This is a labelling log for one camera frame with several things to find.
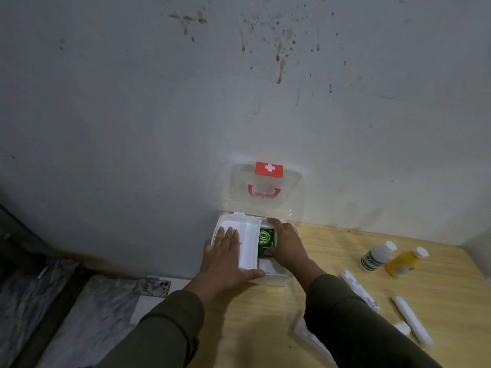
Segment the person's left hand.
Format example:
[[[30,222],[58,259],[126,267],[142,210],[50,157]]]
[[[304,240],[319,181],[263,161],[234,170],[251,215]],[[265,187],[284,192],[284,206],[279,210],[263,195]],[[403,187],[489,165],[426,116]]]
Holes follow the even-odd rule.
[[[206,285],[211,291],[218,293],[245,283],[244,271],[263,271],[260,269],[242,270],[239,268],[239,234],[233,229],[233,239],[230,250],[224,252],[224,228],[220,227],[212,245],[213,251],[201,264],[200,275],[203,275]]]

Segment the person's right hand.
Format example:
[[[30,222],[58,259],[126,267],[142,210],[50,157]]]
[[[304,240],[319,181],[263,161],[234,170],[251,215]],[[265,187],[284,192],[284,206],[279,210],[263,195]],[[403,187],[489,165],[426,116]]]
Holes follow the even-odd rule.
[[[268,218],[277,237],[274,259],[292,274],[296,274],[309,261],[303,243],[290,223],[282,223],[277,218]]]

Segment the green medicine box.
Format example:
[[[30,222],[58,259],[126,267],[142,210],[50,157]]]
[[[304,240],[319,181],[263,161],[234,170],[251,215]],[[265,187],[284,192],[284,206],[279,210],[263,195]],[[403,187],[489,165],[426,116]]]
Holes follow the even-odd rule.
[[[261,228],[259,232],[257,257],[259,259],[272,258],[267,253],[267,248],[275,247],[275,230],[273,228]]]

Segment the person's right forearm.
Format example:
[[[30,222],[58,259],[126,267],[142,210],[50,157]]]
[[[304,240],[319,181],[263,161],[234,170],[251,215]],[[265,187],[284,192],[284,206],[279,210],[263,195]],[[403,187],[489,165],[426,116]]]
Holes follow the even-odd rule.
[[[286,268],[305,291],[306,328],[338,368],[443,368],[314,261],[297,259]]]

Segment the person's left forearm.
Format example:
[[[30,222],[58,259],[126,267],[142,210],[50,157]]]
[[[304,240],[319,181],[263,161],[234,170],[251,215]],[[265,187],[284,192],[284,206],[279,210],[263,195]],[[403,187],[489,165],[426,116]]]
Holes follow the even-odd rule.
[[[94,368],[186,368],[199,348],[205,307],[218,293],[198,274],[144,315]]]

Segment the clear plastic first aid box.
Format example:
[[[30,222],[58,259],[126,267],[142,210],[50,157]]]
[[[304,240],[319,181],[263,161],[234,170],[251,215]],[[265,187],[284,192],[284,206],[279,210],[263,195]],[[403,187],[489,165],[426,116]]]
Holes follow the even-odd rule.
[[[296,171],[267,162],[224,163],[218,169],[210,199],[224,214],[259,217],[261,228],[273,228],[267,218],[299,222],[304,210],[304,179]],[[287,286],[293,275],[273,258],[258,260],[266,275],[255,284]]]

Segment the phone with patterned case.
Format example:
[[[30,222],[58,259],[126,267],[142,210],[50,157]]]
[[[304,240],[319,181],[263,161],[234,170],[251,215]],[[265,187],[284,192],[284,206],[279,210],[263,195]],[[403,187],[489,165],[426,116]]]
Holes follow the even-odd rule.
[[[160,278],[139,278],[132,293],[138,296],[165,298],[169,293],[171,282]]]

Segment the long white ointment box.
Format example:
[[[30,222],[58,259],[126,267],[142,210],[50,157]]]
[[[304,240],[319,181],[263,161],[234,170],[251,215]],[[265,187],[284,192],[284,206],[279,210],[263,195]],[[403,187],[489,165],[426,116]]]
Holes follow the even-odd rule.
[[[359,283],[359,281],[348,270],[340,273],[341,279],[343,279],[351,290],[360,297],[373,311],[379,312],[381,310],[379,304],[374,298],[365,290],[365,288]]]

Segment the white bottle green label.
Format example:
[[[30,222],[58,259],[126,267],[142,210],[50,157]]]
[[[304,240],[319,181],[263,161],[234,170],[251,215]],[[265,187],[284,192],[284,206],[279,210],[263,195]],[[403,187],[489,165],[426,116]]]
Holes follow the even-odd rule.
[[[359,267],[365,272],[373,272],[385,265],[396,251],[396,244],[392,241],[386,241],[365,253],[359,260]]]

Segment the yellow bottle white cap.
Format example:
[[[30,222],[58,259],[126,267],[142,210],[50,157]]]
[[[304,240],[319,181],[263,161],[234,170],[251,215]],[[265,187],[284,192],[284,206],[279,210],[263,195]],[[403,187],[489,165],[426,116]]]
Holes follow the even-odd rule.
[[[414,250],[397,255],[394,259],[388,261],[384,268],[390,276],[399,278],[416,269],[420,266],[421,261],[428,257],[429,253],[426,249],[417,247]]]

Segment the grey marbled bedding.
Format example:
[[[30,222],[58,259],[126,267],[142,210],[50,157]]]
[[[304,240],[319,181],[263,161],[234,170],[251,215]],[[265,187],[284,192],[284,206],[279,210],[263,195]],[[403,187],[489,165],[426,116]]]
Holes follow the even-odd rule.
[[[13,363],[79,265],[75,260],[51,259],[41,272],[13,272],[0,286],[0,368]]]
[[[36,368],[93,368],[134,328],[135,279],[92,276]]]

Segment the white ointment tube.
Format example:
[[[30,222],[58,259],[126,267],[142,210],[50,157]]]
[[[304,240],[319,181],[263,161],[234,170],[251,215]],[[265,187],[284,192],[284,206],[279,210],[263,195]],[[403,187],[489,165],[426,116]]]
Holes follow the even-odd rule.
[[[415,312],[409,306],[407,301],[403,297],[398,295],[393,296],[392,301],[395,304],[396,308],[399,310],[400,314],[403,316],[405,322],[411,328],[412,333],[415,335],[419,343],[423,346],[433,346],[433,339],[431,338],[421,321],[418,319]]]

